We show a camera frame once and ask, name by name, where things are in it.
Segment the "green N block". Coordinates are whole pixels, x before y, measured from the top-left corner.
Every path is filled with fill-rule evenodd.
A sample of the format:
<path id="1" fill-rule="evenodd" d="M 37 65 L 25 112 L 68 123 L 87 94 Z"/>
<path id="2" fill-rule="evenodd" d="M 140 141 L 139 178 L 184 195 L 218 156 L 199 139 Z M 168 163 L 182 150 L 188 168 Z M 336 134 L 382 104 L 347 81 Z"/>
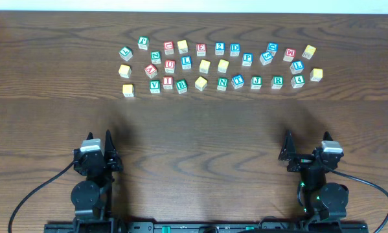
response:
<path id="1" fill-rule="evenodd" d="M 217 82 L 217 90 L 219 91 L 226 91 L 228 86 L 228 79 L 219 77 Z"/>

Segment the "red E block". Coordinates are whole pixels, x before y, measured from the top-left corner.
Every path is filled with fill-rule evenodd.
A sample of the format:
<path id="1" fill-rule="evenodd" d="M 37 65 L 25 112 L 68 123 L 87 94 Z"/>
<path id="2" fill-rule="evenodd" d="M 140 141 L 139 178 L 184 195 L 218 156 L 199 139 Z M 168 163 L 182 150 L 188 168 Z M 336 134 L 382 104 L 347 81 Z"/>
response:
<path id="1" fill-rule="evenodd" d="M 206 56 L 207 46 L 204 43 L 196 44 L 196 55 L 197 56 Z"/>

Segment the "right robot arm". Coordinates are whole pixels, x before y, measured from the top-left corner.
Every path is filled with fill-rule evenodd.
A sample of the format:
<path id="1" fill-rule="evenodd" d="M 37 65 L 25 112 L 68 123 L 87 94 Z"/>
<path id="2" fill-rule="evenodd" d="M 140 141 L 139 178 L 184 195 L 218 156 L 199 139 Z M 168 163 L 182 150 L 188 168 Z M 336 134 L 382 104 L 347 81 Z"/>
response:
<path id="1" fill-rule="evenodd" d="M 324 133 L 321 145 L 310 154 L 298 153 L 291 131 L 287 130 L 285 134 L 279 160 L 288 162 L 288 172 L 300 174 L 302 206 L 310 217 L 318 221 L 338 220 L 347 216 L 348 188 L 326 181 L 326 174 L 337 168 L 343 156 L 343 148 L 329 132 Z"/>

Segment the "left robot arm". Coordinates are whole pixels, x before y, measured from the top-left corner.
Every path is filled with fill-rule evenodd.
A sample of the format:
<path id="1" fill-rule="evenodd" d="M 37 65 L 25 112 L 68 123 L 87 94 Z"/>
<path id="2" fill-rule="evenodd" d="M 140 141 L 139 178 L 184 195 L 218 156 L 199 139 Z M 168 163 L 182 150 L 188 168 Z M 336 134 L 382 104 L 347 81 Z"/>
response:
<path id="1" fill-rule="evenodd" d="M 111 213 L 113 173 L 121 172 L 123 165 L 110 131 L 106 131 L 104 141 L 89 133 L 82 145 L 73 151 L 73 168 L 86 178 L 71 192 L 75 207 L 73 231 L 123 232 L 123 222 Z"/>

